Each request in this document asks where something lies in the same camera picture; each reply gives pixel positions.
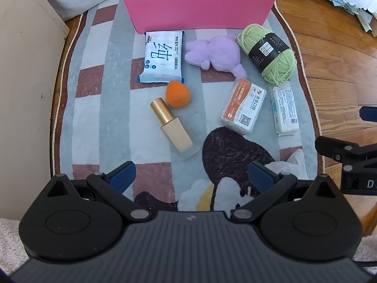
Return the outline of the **small white tissue packet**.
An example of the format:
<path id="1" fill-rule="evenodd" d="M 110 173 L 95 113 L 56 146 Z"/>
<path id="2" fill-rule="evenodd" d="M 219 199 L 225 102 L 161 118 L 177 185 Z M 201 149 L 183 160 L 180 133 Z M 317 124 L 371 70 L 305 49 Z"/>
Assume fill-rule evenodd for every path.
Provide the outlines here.
<path id="1" fill-rule="evenodd" d="M 294 135 L 299 125 L 292 90 L 274 87 L 270 97 L 276 133 L 279 136 Z"/>

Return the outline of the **gold cap foundation bottle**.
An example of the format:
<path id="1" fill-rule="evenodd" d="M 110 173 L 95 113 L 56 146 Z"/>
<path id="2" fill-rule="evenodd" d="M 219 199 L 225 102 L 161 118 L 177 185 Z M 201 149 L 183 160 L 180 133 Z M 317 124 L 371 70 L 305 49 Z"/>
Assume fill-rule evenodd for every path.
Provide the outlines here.
<path id="1" fill-rule="evenodd" d="M 162 98 L 152 101 L 150 107 L 161 124 L 160 129 L 182 160 L 190 158 L 200 150 L 179 117 L 173 115 Z"/>

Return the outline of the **orange label cotton swab box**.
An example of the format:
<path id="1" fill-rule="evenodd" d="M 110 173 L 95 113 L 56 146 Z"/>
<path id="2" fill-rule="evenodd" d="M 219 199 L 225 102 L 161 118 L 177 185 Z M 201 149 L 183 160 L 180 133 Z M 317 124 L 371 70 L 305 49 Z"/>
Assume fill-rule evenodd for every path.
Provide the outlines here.
<path id="1" fill-rule="evenodd" d="M 266 96 L 266 90 L 249 80 L 236 79 L 230 98 L 221 113 L 221 123 L 240 134 L 252 132 Z"/>

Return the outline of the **orange makeup sponge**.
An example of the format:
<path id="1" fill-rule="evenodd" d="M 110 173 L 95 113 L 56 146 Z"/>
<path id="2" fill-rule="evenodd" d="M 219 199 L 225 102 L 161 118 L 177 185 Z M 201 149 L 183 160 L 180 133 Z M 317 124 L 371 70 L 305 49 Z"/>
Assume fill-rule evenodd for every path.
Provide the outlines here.
<path id="1" fill-rule="evenodd" d="M 165 92 L 166 101 L 176 109 L 187 106 L 190 102 L 189 89 L 179 81 L 171 81 Z"/>

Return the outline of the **green yarn ball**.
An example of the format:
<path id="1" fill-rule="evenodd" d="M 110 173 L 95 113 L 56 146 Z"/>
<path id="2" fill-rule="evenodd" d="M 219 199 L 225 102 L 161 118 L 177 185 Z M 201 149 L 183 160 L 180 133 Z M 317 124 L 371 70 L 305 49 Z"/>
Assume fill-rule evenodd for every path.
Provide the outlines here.
<path id="1" fill-rule="evenodd" d="M 295 54 L 273 31 L 250 24 L 236 41 L 265 81 L 280 86 L 291 78 L 297 64 Z"/>

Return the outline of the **purple plush toy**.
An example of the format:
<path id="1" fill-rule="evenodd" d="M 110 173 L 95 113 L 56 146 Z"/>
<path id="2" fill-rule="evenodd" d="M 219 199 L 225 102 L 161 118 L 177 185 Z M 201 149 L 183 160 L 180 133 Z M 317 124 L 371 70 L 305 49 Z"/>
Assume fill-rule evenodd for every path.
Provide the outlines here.
<path id="1" fill-rule="evenodd" d="M 190 65 L 231 73 L 234 78 L 247 78 L 241 64 L 240 47 L 234 34 L 219 35 L 210 40 L 194 40 L 185 45 L 185 61 Z"/>

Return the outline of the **blue white tissue pack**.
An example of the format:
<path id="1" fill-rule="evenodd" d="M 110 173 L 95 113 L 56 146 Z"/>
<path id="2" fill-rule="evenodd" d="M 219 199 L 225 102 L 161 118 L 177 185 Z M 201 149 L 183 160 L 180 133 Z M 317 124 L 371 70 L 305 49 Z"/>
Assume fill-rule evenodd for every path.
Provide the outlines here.
<path id="1" fill-rule="evenodd" d="M 182 76 L 182 47 L 184 31 L 146 32 L 143 72 L 139 83 L 184 83 Z"/>

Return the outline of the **checkered cartoon rug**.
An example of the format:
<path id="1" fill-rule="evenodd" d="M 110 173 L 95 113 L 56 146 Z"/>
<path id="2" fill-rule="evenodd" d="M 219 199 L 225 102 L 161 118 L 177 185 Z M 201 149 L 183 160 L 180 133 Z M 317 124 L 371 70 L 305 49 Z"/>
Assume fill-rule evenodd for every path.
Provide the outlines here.
<path id="1" fill-rule="evenodd" d="M 133 176 L 120 187 L 153 210 L 230 211 L 256 196 L 247 166 L 293 167 L 303 179 L 324 169 L 314 140 L 318 115 L 303 66 L 285 87 L 295 99 L 299 129 L 280 136 L 271 98 L 265 96 L 254 128 L 238 135 L 221 124 L 234 76 L 182 65 L 190 103 L 174 110 L 198 152 L 183 160 L 160 128 L 150 103 L 165 84 L 141 84 L 145 40 L 130 21 L 123 0 L 105 0 L 82 14 L 66 53 L 52 132 L 52 168 L 84 179 L 131 161 Z"/>

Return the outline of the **white fluffy towel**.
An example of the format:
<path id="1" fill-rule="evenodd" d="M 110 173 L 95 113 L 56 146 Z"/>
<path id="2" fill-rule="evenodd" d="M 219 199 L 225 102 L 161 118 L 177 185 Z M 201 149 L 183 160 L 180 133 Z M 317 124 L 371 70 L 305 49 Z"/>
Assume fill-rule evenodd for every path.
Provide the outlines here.
<path id="1" fill-rule="evenodd" d="M 19 236 L 19 221 L 0 219 L 0 265 L 10 275 L 29 260 Z"/>

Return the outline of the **pink storage box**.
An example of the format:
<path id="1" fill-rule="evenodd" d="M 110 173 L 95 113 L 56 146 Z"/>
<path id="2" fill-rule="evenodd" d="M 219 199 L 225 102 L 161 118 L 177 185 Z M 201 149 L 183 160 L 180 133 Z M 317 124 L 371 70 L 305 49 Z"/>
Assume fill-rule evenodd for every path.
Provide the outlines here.
<path id="1" fill-rule="evenodd" d="M 275 0 L 123 0 L 136 32 L 243 29 L 263 24 Z"/>

